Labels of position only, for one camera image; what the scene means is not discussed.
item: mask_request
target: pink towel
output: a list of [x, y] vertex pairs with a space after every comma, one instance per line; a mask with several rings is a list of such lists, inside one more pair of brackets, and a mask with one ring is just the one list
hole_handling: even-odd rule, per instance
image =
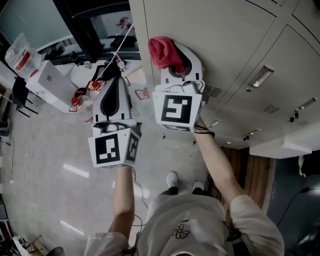
[[167, 36], [156, 36], [149, 39], [148, 42], [151, 61], [159, 69], [169, 66], [175, 66], [176, 73], [185, 71], [184, 63], [179, 57], [172, 40]]

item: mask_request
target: black pants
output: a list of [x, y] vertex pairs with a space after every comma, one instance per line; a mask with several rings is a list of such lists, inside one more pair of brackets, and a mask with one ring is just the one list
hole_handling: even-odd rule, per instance
[[[179, 192], [179, 189], [176, 186], [173, 186], [173, 187], [170, 187], [168, 190], [162, 192], [160, 195], [174, 196], [174, 195], [178, 195], [178, 192]], [[192, 194], [212, 197], [212, 195], [209, 192], [202, 190], [200, 187], [196, 187], [192, 191]]]

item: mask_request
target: person's right arm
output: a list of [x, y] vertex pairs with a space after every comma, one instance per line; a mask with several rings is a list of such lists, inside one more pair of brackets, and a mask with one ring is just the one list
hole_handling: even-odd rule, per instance
[[[208, 129], [201, 118], [197, 125]], [[283, 255], [284, 241], [278, 228], [257, 204], [245, 195], [236, 180], [229, 160], [216, 143], [215, 138], [211, 134], [207, 134], [208, 131], [197, 130], [197, 128], [195, 130], [199, 132], [195, 133], [194, 137], [205, 165], [215, 186], [230, 206], [230, 216], [234, 227], [248, 236], [256, 250], [254, 255]]]

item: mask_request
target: flower print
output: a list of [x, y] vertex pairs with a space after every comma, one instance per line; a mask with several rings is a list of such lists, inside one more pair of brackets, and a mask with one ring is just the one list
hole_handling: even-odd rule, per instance
[[176, 227], [172, 236], [175, 236], [176, 239], [186, 238], [190, 232], [187, 230], [184, 230], [184, 228], [185, 226], [183, 224], [180, 224], [179, 226]]

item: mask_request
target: vent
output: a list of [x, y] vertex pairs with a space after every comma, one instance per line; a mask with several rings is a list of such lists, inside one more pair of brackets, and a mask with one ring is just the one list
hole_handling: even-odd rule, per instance
[[273, 106], [273, 105], [269, 105], [266, 106], [262, 111], [269, 113], [269, 114], [274, 114], [275, 112], [279, 111], [280, 108]]
[[206, 85], [203, 89], [203, 93], [205, 93], [210, 97], [215, 97], [215, 98], [218, 98], [221, 92], [222, 92], [222, 89], [208, 86], [208, 85]]
[[301, 122], [298, 122], [297, 124], [300, 126], [305, 126], [305, 125], [309, 124], [309, 122], [307, 122], [306, 120], [303, 120]]

